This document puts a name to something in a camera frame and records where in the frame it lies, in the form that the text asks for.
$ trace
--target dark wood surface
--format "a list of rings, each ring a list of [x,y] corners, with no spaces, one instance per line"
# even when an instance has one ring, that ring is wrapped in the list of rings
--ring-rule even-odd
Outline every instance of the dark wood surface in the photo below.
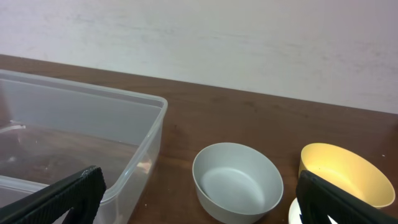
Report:
[[[398,190],[396,114],[4,55],[0,68],[167,99],[160,155],[130,223],[217,223],[198,202],[191,170],[196,154],[216,142],[253,147],[282,174],[282,201],[258,223],[288,223],[300,151],[312,142],[336,144],[359,154]],[[383,211],[398,218],[398,201]]]

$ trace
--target plastic tub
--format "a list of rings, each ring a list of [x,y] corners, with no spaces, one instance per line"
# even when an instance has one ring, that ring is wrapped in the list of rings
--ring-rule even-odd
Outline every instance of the plastic tub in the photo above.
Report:
[[[166,109],[158,96],[0,70],[0,207],[97,165],[107,190],[95,223],[127,223]]]

